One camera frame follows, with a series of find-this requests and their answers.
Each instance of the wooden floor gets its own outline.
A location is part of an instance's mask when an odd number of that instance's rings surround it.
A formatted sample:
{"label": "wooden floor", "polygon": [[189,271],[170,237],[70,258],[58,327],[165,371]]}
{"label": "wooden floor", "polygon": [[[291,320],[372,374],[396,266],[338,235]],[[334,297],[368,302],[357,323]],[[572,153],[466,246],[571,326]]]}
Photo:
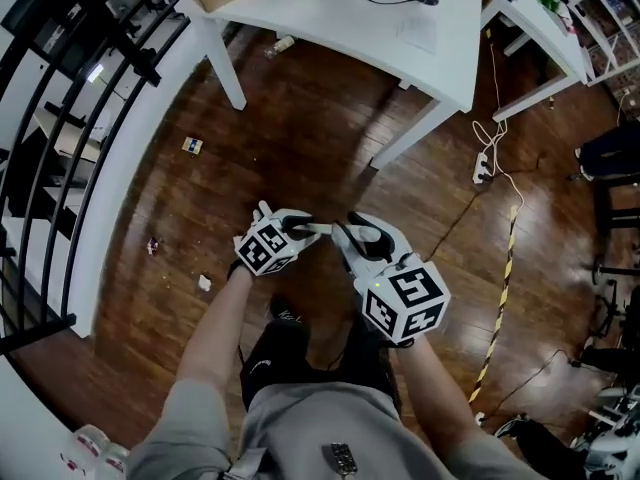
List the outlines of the wooden floor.
{"label": "wooden floor", "polygon": [[[15,354],[74,421],[98,425],[126,446],[143,438],[157,418],[185,343],[224,284],[234,259],[232,237],[247,228],[260,199],[273,208],[309,211],[321,222],[357,209],[395,224],[423,257],[433,254],[452,293],[430,339],[465,393],[482,365],[502,289],[509,208],[518,202],[504,176],[481,189],[471,182],[482,148],[471,122],[495,129],[488,43],[481,45],[473,111],[454,116],[376,173],[367,167],[372,155],[429,97],[413,88],[402,91],[394,77],[304,42],[269,61],[263,50],[273,40],[271,33],[245,27],[231,44],[248,100],[243,112],[230,107],[202,64],[166,114],[113,238],[95,337],[82,342],[62,333]],[[538,76],[526,48],[511,59],[502,56],[507,41],[502,37],[496,45],[503,102],[535,87]],[[517,223],[503,332],[474,411],[492,411],[555,351],[577,353],[587,335],[594,307],[589,268],[602,244],[589,185],[564,178],[576,170],[573,148],[615,120],[603,89],[575,86],[558,95],[555,109],[545,102],[509,121],[500,163],[514,173],[526,205]],[[204,141],[200,155],[181,150],[187,135]],[[624,236],[614,237],[620,250]],[[160,241],[154,257],[145,249],[150,237]],[[626,260],[624,254],[617,258]],[[211,293],[197,288],[201,273],[212,279]],[[343,346],[352,311],[352,289],[336,251],[325,241],[284,273],[256,283],[242,335],[246,353],[275,291],[312,323],[309,358],[326,367]],[[568,439],[609,382],[572,369],[559,353],[488,428],[527,411]],[[406,400],[402,379],[399,384]],[[228,405],[237,436],[244,416],[237,382]],[[416,428],[408,403],[404,421]]]}

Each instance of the hand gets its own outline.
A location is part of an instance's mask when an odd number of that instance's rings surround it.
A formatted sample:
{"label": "hand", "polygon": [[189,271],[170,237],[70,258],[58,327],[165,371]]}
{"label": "hand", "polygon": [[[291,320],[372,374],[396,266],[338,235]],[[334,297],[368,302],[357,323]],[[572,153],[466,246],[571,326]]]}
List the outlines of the hand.
{"label": "hand", "polygon": [[332,227],[331,238],[362,295],[364,316],[400,346],[437,327],[451,294],[433,262],[423,263],[391,224],[365,213],[351,212],[347,218],[359,229],[368,227],[380,235],[368,241],[363,231],[356,237],[340,222]]}
{"label": "hand", "polygon": [[322,236],[313,231],[294,230],[313,222],[309,213],[288,208],[274,213],[265,201],[260,201],[258,208],[253,211],[247,233],[233,238],[236,254],[257,276],[282,270]]}

